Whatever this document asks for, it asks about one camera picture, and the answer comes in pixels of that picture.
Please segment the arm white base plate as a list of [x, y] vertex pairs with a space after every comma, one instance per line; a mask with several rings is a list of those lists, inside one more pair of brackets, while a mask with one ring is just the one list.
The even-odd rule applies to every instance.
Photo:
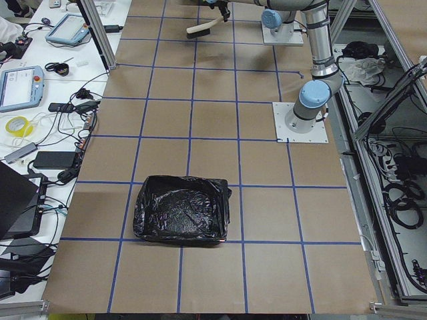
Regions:
[[273, 102], [272, 108], [278, 143], [328, 143], [324, 122], [317, 122], [322, 118], [320, 112], [307, 121], [295, 115], [294, 103]]
[[301, 47], [304, 40], [300, 29], [300, 24], [297, 21], [292, 24], [284, 23], [275, 29], [270, 29], [262, 23], [264, 45]]

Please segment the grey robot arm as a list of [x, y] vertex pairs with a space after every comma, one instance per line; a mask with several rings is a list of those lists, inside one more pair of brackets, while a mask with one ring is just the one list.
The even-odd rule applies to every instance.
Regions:
[[263, 7], [262, 23], [269, 29], [291, 24], [299, 11], [306, 19], [312, 54], [312, 80], [298, 94], [293, 109], [285, 116], [286, 127], [296, 133], [310, 132], [320, 109], [336, 94], [344, 79], [332, 53], [327, 1], [246, 1]]

